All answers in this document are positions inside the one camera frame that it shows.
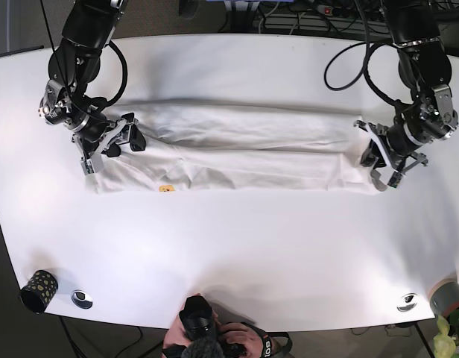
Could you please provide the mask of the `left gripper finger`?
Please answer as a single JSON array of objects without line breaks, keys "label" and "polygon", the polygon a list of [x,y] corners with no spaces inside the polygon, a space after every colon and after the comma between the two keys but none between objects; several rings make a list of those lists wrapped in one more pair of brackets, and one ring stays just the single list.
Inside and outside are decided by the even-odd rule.
[{"label": "left gripper finger", "polygon": [[360,164],[366,168],[383,168],[386,162],[379,150],[377,144],[371,140],[368,147],[361,156]]},{"label": "left gripper finger", "polygon": [[380,191],[380,192],[384,192],[386,189],[387,189],[387,185],[385,183],[382,182],[382,179],[381,179],[382,175],[380,172],[378,172],[377,170],[375,169],[372,169],[370,171],[370,178],[371,178],[371,181],[374,185],[374,187]]}]

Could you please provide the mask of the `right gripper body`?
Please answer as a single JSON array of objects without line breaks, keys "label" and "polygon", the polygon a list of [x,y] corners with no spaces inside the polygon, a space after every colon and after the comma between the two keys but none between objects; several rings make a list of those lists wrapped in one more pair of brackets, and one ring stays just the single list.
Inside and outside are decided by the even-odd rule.
[{"label": "right gripper body", "polygon": [[126,113],[116,121],[107,121],[102,114],[97,119],[84,115],[80,121],[71,123],[72,142],[77,146],[81,158],[97,157],[111,144],[128,144],[130,127],[139,121],[135,113]]}]

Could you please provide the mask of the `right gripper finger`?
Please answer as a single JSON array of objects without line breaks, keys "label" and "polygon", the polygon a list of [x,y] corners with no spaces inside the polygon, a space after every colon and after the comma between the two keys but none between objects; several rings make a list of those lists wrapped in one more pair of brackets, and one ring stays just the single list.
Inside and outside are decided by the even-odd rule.
[{"label": "right gripper finger", "polygon": [[119,157],[121,155],[121,148],[119,145],[113,143],[106,150],[102,151],[108,158]]},{"label": "right gripper finger", "polygon": [[130,127],[129,146],[131,151],[134,152],[140,152],[146,149],[146,139],[136,125]]}]

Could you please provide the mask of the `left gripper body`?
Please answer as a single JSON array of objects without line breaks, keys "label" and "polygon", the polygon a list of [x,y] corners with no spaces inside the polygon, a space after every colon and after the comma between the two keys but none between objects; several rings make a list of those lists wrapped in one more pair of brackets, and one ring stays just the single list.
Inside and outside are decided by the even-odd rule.
[{"label": "left gripper body", "polygon": [[406,175],[417,165],[428,165],[428,158],[423,153],[417,152],[424,143],[411,136],[405,123],[388,127],[357,120],[354,126],[365,131],[370,141],[373,140],[377,144],[386,162],[383,168],[392,168],[393,173],[402,172]]}]

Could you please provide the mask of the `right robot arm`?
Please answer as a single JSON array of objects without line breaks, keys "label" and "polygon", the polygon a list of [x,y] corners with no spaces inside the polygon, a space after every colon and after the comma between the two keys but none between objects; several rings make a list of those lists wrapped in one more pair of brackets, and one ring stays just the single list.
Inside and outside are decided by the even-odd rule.
[{"label": "right robot arm", "polygon": [[[108,119],[103,113],[122,97],[127,86],[127,62],[112,41],[126,6],[126,1],[75,1],[63,27],[60,44],[51,48],[49,80],[39,105],[39,115],[48,124],[62,124],[73,133],[72,141],[80,149],[88,172],[92,171],[90,165],[94,156],[117,157],[123,144],[128,144],[135,152],[146,148],[146,140],[133,113],[124,114],[117,121]],[[100,57],[106,47],[115,52],[121,63],[121,85],[111,99],[91,98],[86,90],[100,71]]]}]

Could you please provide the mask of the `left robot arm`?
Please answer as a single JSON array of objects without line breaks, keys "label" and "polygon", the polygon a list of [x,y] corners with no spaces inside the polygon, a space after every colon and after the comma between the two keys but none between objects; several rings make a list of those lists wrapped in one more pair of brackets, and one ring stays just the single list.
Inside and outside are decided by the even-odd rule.
[{"label": "left robot arm", "polygon": [[369,74],[369,61],[382,47],[365,40],[359,78],[395,110],[388,127],[358,120],[355,126],[370,136],[360,164],[370,170],[374,187],[383,192],[397,188],[406,173],[428,158],[419,151],[435,140],[448,139],[458,128],[452,103],[452,65],[440,41],[440,31],[429,1],[382,1],[381,12],[399,56],[399,76],[410,90],[412,102],[395,100],[382,92]]}]

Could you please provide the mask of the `photographer right hand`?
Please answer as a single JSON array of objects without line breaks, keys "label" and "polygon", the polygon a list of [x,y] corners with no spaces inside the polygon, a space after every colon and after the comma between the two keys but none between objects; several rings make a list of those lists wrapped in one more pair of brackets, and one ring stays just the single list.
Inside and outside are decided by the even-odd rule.
[{"label": "photographer right hand", "polygon": [[168,329],[163,339],[163,348],[169,348],[173,345],[181,345],[186,347],[189,344],[186,338],[186,332],[180,317],[177,315],[172,325]]}]

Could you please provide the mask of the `photographer left hand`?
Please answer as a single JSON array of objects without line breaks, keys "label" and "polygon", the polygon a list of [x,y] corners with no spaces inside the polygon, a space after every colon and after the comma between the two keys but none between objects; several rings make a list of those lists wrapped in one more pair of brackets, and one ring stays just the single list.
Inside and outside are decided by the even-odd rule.
[{"label": "photographer left hand", "polygon": [[253,328],[241,323],[229,323],[222,325],[220,332],[221,341],[244,346],[245,354],[242,357],[260,358],[262,356],[263,341]]}]

